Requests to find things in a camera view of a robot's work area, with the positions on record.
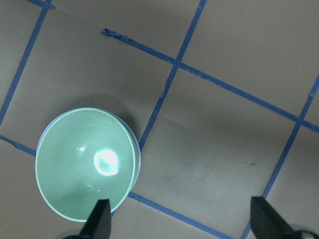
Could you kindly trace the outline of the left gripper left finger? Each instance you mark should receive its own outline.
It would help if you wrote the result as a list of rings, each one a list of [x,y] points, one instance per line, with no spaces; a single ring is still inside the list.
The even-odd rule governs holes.
[[[63,233],[58,239],[109,239],[111,235],[110,200],[98,200],[87,222],[77,234]]]

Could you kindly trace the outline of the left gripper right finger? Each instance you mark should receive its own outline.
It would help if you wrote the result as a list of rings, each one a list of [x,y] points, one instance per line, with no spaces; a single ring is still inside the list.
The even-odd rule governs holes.
[[[317,239],[309,230],[294,230],[261,196],[250,201],[250,227],[257,239]]]

